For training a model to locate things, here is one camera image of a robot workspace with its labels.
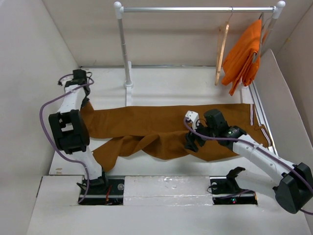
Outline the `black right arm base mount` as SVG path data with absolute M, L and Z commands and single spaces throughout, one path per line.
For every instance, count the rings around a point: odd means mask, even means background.
M 212 195 L 214 205 L 258 205 L 254 191 L 242 189 L 235 178 L 246 169 L 236 167 L 226 176 L 210 176 L 206 191 Z

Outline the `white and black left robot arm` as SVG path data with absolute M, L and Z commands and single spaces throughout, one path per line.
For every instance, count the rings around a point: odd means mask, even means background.
M 109 182 L 89 148 L 90 136 L 80 112 L 89 101 L 91 72 L 76 69 L 70 76 L 71 79 L 63 77 L 58 81 L 64 87 L 65 97 L 59 110 L 48 117 L 53 139 L 58 150 L 87 170 L 85 179 L 78 185 L 82 187 L 89 180 L 93 190 L 104 194 L 109 189 Z

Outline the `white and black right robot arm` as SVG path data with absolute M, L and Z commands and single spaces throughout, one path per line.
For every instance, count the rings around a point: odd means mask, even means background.
M 229 126 L 220 110 L 209 110 L 204 118 L 206 124 L 202 125 L 198 113 L 185 114 L 183 122 L 189 131 L 185 136 L 186 149 L 198 152 L 207 141 L 216 141 L 266 173 L 263 176 L 243 167 L 231 170 L 226 176 L 226 187 L 234 193 L 233 197 L 254 191 L 273 198 L 289 213 L 304 212 L 304 206 L 313 198 L 313 175 L 308 165 L 273 154 L 242 128 Z

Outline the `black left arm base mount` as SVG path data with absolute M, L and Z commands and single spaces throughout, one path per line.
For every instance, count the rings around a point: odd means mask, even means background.
M 87 181 L 84 179 L 77 183 L 80 188 L 78 204 L 83 206 L 121 206 L 124 199 L 125 178 L 118 176 L 108 176 L 102 172 L 102 176 L 91 180 L 88 192 Z

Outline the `brown trousers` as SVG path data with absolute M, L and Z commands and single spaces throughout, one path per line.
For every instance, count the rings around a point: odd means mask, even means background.
M 229 125 L 239 126 L 264 147 L 272 146 L 269 132 L 259 123 L 252 104 L 129 106 L 95 110 L 87 103 L 81 115 L 91 138 L 108 139 L 93 152 L 96 161 L 108 172 L 114 168 L 118 157 L 129 157 L 140 150 L 161 160 L 189 154 L 207 162 L 234 157 L 235 153 L 216 141 L 206 142 L 196 153 L 184 147 L 188 129 L 183 119 L 187 111 L 202 116 L 211 109 L 220 110 Z

